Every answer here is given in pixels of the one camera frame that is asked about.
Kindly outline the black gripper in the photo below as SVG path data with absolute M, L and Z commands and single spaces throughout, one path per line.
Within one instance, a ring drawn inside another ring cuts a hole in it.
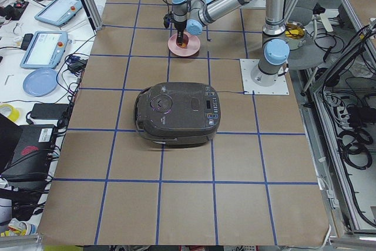
M 186 29 L 186 21 L 183 21 L 183 22 L 178 22 L 176 21 L 174 23 L 174 27 L 176 28 L 177 30 L 177 38 L 176 38 L 176 44 L 178 46 L 181 46 L 182 45 L 182 35 L 184 33 L 184 30 Z

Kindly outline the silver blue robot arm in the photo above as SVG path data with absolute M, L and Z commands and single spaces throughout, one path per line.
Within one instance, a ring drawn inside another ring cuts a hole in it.
M 177 30 L 173 46 L 185 50 L 189 35 L 201 34 L 203 28 L 252 0 L 172 0 L 172 11 L 166 15 L 165 26 Z

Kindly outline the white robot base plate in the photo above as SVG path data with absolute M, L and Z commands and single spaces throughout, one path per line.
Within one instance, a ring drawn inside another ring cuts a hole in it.
M 240 59 L 243 92 L 246 95 L 289 95 L 282 66 L 274 75 L 259 70 L 259 59 Z

